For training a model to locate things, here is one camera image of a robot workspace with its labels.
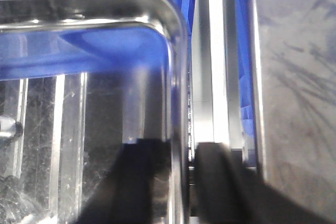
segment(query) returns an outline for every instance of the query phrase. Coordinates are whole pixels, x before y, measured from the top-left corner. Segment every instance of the black rubber piece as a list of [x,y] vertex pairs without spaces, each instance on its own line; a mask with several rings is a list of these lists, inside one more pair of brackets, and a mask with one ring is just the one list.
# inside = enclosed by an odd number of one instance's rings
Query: black rubber piece
[[267,186],[216,143],[198,145],[195,184],[207,223],[331,224]]
[[152,220],[152,180],[168,157],[160,140],[125,144],[77,224],[140,224]]
[[238,195],[220,152],[210,143],[200,143],[196,150],[197,212],[208,223],[242,223]]

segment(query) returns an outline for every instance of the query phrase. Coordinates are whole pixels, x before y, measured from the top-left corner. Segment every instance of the metal edge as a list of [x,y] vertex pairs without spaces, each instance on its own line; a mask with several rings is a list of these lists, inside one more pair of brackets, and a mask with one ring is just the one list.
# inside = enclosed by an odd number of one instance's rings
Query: metal edge
[[[161,8],[155,11],[155,3],[160,3]],[[172,172],[170,199],[172,209],[169,216],[169,223],[188,223],[188,201],[187,201],[187,31],[184,18],[176,11],[174,4],[169,0],[133,0],[133,4],[140,9],[134,9],[138,13],[133,13],[130,18],[120,19],[118,17],[106,17],[104,19],[81,19],[63,20],[62,22],[44,22],[36,20],[35,17],[19,17],[20,22],[1,24],[0,33],[4,32],[24,32],[40,30],[65,30],[78,28],[97,27],[147,27],[157,31],[167,38],[167,43],[172,46],[170,55],[170,102],[171,114],[168,122],[171,122],[171,156]],[[152,16],[143,16],[141,10],[148,8]]]
[[214,142],[230,146],[224,38],[224,0],[209,0]]
[[240,114],[238,46],[235,0],[223,0],[226,89],[231,148],[242,148],[243,134]]
[[258,10],[257,0],[249,0],[249,28],[250,28],[250,45],[251,45],[251,65],[253,78],[253,96],[254,96],[254,114],[255,114],[255,140],[257,154],[257,171],[264,179],[267,179],[265,166],[266,149],[265,149],[265,128],[263,114],[263,91],[261,82],[261,54],[260,38],[258,27]]

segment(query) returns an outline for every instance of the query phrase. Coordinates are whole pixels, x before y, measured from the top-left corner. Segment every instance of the scratched metal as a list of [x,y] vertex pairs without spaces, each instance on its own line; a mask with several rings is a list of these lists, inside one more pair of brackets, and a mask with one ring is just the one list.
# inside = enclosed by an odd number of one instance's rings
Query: scratched metal
[[336,0],[253,0],[251,7],[264,177],[336,221]]

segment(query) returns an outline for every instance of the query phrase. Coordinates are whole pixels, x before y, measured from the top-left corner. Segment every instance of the chrome frame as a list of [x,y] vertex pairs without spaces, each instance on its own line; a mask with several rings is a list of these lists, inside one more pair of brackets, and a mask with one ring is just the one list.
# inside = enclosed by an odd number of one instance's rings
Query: chrome frame
[[[6,9],[8,6],[29,15],[19,16],[11,8]],[[1,7],[4,10],[0,13],[2,33],[147,27],[166,38],[170,64],[166,73],[167,139],[164,141],[171,143],[171,173],[169,214],[165,221],[188,223],[187,32],[182,14],[168,0],[0,0]]]

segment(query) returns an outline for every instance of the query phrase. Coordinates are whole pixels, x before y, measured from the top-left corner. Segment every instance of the stainless steel tray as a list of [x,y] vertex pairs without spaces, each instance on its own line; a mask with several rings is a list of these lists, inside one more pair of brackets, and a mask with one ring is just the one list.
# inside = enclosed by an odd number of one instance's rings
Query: stainless steel tray
[[[157,183],[153,185],[160,189],[169,188],[158,199],[157,206],[161,209],[153,210],[154,221],[186,221],[187,33],[183,20],[168,0],[0,0],[2,35],[146,27],[163,36],[167,44],[169,64],[161,66],[160,74],[139,65],[128,71],[111,73],[110,76],[83,72],[1,82],[4,87],[3,112],[20,121],[25,129],[23,136],[8,149],[10,158],[2,176],[13,175],[22,180],[20,178],[29,166],[25,162],[35,165],[32,159],[27,159],[34,154],[36,162],[43,163],[39,168],[48,171],[35,171],[34,176],[44,177],[45,183],[25,188],[23,182],[23,187],[26,193],[34,191],[31,195],[43,198],[45,204],[41,211],[56,216],[53,218],[55,223],[73,220],[82,207],[86,129],[95,129],[91,134],[97,135],[99,127],[113,122],[111,119],[97,123],[88,121],[86,117],[90,89],[88,82],[99,79],[120,81],[122,90],[134,91],[132,94],[123,92],[123,99],[119,99],[114,105],[122,108],[119,143],[132,144],[136,138],[159,138],[171,145],[169,180],[161,182],[166,187]],[[95,103],[95,95],[102,91],[93,88],[90,97]],[[44,94],[38,102],[43,100],[45,109],[50,112],[47,123],[44,124],[43,118],[34,110],[34,102],[38,99],[36,94],[42,91]],[[36,130],[42,131],[43,137],[34,134]],[[41,142],[49,150],[43,160],[39,156],[43,152]],[[46,195],[37,195],[37,192],[41,192],[38,190],[41,186],[45,186],[42,191]]]

